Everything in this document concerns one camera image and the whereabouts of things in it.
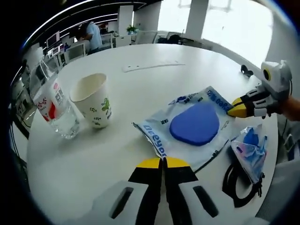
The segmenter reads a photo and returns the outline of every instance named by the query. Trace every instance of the white round table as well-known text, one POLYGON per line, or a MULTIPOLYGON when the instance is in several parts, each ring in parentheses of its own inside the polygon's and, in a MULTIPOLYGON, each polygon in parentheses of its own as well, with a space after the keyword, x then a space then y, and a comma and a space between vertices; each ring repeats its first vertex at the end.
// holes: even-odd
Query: white round table
MULTIPOLYGON (((135 166, 147 158, 156 157, 151 144, 132 126, 141 122, 178 96, 198 92, 207 86, 215 88, 232 102, 253 89, 259 80, 245 77, 240 65, 215 52, 182 45, 132 45, 113 48, 75 60, 59 73, 64 93, 80 78, 93 73, 108 76, 112 106, 112 124, 103 130, 88 127, 83 116, 80 132, 73 140, 64 140, 36 113, 28 144, 28 176, 31 193, 43 212, 55 223, 79 218, 87 213, 93 200, 119 180, 128 180, 135 166), (124 73, 122 67, 143 62, 159 64, 176 60, 184 66, 165 66, 124 73)), ((263 172, 262 197, 255 196, 246 206, 234 208, 233 201, 221 190, 230 164, 226 150, 196 175, 204 186, 222 195, 217 202, 220 224, 242 224, 254 217, 271 184, 277 149, 277 117, 236 119, 235 124, 263 124, 268 136, 268 154, 263 172)), ((238 182, 237 192, 249 192, 238 182)), ((172 224, 165 195, 162 194, 156 224, 172 224)))

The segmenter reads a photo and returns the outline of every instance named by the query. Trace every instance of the blue silicone pad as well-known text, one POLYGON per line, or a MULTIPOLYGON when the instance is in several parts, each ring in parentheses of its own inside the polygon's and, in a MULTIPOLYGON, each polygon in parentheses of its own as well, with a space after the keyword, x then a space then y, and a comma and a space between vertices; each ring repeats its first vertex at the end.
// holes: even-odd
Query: blue silicone pad
POLYGON ((199 102, 173 118, 170 133, 179 141, 201 146, 216 136, 219 126, 214 106, 209 102, 199 102))

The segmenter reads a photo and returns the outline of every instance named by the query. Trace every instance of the plastic bag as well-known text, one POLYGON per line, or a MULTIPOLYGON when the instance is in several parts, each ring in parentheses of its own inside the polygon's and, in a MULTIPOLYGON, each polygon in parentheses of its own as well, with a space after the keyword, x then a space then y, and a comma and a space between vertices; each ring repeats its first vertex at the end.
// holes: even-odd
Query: plastic bag
POLYGON ((253 184, 262 174, 267 155, 267 136, 263 135, 262 124, 246 127, 231 140, 231 148, 253 184))

